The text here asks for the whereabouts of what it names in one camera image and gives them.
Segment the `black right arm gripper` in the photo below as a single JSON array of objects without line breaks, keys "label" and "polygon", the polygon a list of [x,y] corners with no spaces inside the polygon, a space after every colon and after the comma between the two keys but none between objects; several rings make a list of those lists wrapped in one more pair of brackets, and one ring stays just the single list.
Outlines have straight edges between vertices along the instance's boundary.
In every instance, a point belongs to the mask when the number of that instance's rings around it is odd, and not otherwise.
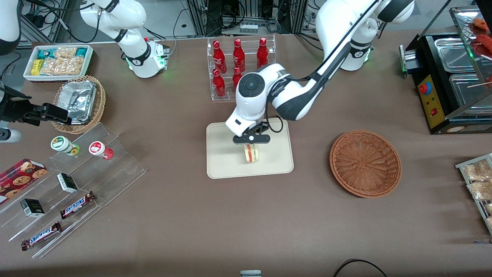
[{"label": "black right arm gripper", "polygon": [[[30,103],[30,99],[30,96],[26,96],[10,87],[1,87],[1,121],[39,126],[39,119],[26,118],[26,115],[35,115],[35,109],[38,107],[38,105]],[[72,118],[68,116],[67,110],[50,103],[42,105],[42,119],[64,125],[72,124]]]}]

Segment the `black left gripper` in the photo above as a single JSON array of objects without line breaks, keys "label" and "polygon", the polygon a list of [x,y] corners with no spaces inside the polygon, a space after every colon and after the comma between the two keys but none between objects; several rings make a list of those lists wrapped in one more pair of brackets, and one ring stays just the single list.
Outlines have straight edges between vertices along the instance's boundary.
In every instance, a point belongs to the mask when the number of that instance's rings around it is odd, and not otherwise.
[{"label": "black left gripper", "polygon": [[241,136],[234,135],[234,144],[267,144],[271,141],[269,134],[264,132],[269,130],[269,125],[266,122],[261,122],[253,128],[244,131]]}]

